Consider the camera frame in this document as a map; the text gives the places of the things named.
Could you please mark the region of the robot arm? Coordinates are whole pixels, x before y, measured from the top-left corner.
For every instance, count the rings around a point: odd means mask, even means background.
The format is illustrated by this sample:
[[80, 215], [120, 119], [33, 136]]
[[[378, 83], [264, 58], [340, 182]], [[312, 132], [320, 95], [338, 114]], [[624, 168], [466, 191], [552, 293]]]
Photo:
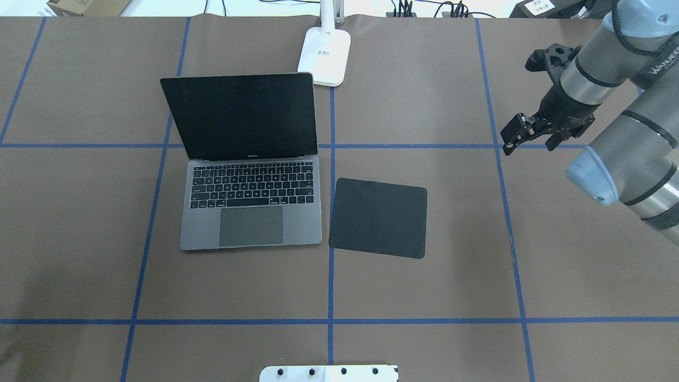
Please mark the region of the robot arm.
[[677, 243], [677, 1], [616, 1], [586, 44], [535, 50], [529, 72], [552, 82], [538, 111], [501, 130], [510, 155], [547, 136], [546, 148], [580, 137], [594, 112], [625, 82], [641, 94], [569, 164], [565, 174], [601, 205], [621, 202], [647, 227]]

